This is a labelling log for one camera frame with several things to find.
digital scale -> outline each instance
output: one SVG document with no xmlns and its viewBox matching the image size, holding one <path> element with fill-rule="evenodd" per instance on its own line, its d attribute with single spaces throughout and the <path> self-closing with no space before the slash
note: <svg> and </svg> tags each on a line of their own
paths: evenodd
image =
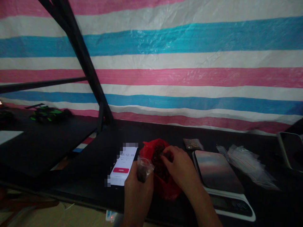
<svg viewBox="0 0 303 227">
<path fill-rule="evenodd" d="M 241 182 L 222 154 L 196 150 L 193 163 L 217 214 L 256 220 Z"/>
</svg>

plastic bag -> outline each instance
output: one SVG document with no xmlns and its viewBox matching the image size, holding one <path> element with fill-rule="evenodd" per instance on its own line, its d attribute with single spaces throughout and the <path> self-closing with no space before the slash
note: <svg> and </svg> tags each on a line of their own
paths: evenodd
<svg viewBox="0 0 303 227">
<path fill-rule="evenodd" d="M 137 178 L 140 182 L 144 183 L 148 175 L 154 171 L 154 168 L 155 167 L 150 160 L 141 158 L 138 155 Z"/>
<path fill-rule="evenodd" d="M 204 150 L 199 139 L 184 139 L 185 147 L 187 150 Z"/>
<path fill-rule="evenodd" d="M 155 147 L 169 146 L 169 144 L 162 139 L 156 139 L 150 142 L 143 142 L 143 143 L 144 143 L 144 147 L 140 150 L 140 157 L 149 160 L 152 159 Z M 178 197 L 178 195 L 182 192 L 182 190 L 174 182 L 171 176 L 168 177 L 168 181 L 166 183 L 156 173 L 154 174 L 154 190 L 160 197 L 166 200 L 175 200 Z"/>
<path fill-rule="evenodd" d="M 258 160 L 259 155 L 246 150 L 243 146 L 232 145 L 228 152 L 222 146 L 217 146 L 217 149 L 230 164 L 240 169 L 257 185 L 265 189 L 280 190 L 272 182 L 275 179 L 265 170 L 265 165 Z"/>
</svg>

white stripe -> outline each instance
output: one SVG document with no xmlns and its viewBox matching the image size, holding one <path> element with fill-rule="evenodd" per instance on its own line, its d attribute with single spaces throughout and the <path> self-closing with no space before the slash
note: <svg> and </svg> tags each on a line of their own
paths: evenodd
<svg viewBox="0 0 303 227">
<path fill-rule="evenodd" d="M 244 97 L 255 99 L 303 101 L 302 88 L 281 88 L 262 86 L 239 86 L 239 87 L 217 87 L 217 86 L 171 86 L 171 85 L 118 85 L 102 84 L 105 94 L 115 95 L 151 95 L 168 97 Z M 71 92 L 92 93 L 89 84 L 60 84 L 55 86 L 35 88 L 26 91 L 39 92 Z"/>
<path fill-rule="evenodd" d="M 81 143 L 81 144 L 79 144 L 79 146 L 77 146 L 77 148 L 84 149 L 86 146 L 87 146 L 87 144 Z"/>
<path fill-rule="evenodd" d="M 125 30 L 157 30 L 190 23 L 232 22 L 301 16 L 301 0 L 191 0 L 155 8 L 123 10 L 102 15 L 76 16 L 83 35 Z M 65 32 L 53 18 L 30 16 L 1 20 L 0 38 L 60 37 Z"/>
<path fill-rule="evenodd" d="M 96 138 L 96 136 L 97 136 L 97 133 L 93 132 L 89 137 L 90 138 Z"/>
<path fill-rule="evenodd" d="M 24 105 L 24 106 L 33 106 L 36 105 L 37 101 L 25 101 L 19 99 L 8 99 L 2 98 L 0 95 L 0 99 L 5 105 L 5 103 L 13 103 L 15 105 Z M 71 110 L 99 110 L 99 105 L 97 103 L 72 103 L 72 102 L 48 102 L 48 101 L 39 101 L 50 107 L 55 107 L 58 109 L 71 109 Z"/>
<path fill-rule="evenodd" d="M 167 125 L 176 125 L 176 126 L 182 126 L 186 127 L 184 125 L 179 124 L 167 124 Z M 264 132 L 261 130 L 246 130 L 246 131 L 239 131 L 234 129 L 228 129 L 228 128 L 220 128 L 220 127 L 214 127 L 214 126 L 208 126 L 208 125 L 202 125 L 202 126 L 190 126 L 191 128 L 205 128 L 205 129 L 212 129 L 212 130 L 221 130 L 221 131 L 229 131 L 229 132 L 240 132 L 240 133 L 249 133 L 249 134 L 258 134 L 258 135 L 264 135 L 264 136 L 276 136 L 276 134 Z"/>
<path fill-rule="evenodd" d="M 145 115 L 157 115 L 157 116 L 186 116 L 191 118 L 202 118 L 202 117 L 220 117 L 230 118 L 245 121 L 275 121 L 284 124 L 292 125 L 296 121 L 300 120 L 302 116 L 299 115 L 280 115 L 271 113 L 256 113 L 249 111 L 237 111 L 227 109 L 211 109 L 211 110 L 193 110 L 187 108 L 180 109 L 162 109 L 162 108 L 151 108 L 143 106 L 114 106 L 109 105 L 112 112 L 122 113 L 131 112 L 136 114 Z"/>
<path fill-rule="evenodd" d="M 91 57 L 95 69 L 303 67 L 302 50 L 225 51 Z M 0 70 L 81 69 L 74 57 L 1 58 Z"/>
</svg>

tarp backdrop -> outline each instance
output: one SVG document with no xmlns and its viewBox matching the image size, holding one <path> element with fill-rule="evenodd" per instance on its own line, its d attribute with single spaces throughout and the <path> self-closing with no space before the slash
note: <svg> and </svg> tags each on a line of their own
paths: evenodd
<svg viewBox="0 0 303 227">
<path fill-rule="evenodd" d="M 302 0 L 70 0 L 115 119 L 275 134 L 303 116 Z M 0 83 L 82 77 L 37 0 L 0 1 Z M 87 82 L 1 94 L 97 116 Z"/>
</svg>

black metal frame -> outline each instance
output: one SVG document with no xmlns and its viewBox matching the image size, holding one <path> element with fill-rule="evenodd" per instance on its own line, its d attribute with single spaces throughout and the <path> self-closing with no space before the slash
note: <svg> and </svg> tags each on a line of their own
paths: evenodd
<svg viewBox="0 0 303 227">
<path fill-rule="evenodd" d="M 100 85 L 97 73 L 84 43 L 84 39 L 78 27 L 72 8 L 68 0 L 39 0 L 39 2 L 66 32 L 86 77 L 3 85 L 0 86 L 0 93 L 87 80 L 98 104 L 100 105 L 99 111 L 102 111 L 102 113 L 99 113 L 99 117 L 102 116 L 102 119 L 99 119 L 100 125 L 98 126 L 99 130 L 101 130 L 103 116 L 105 118 L 105 122 L 109 124 L 113 120 L 113 115 Z"/>
</svg>

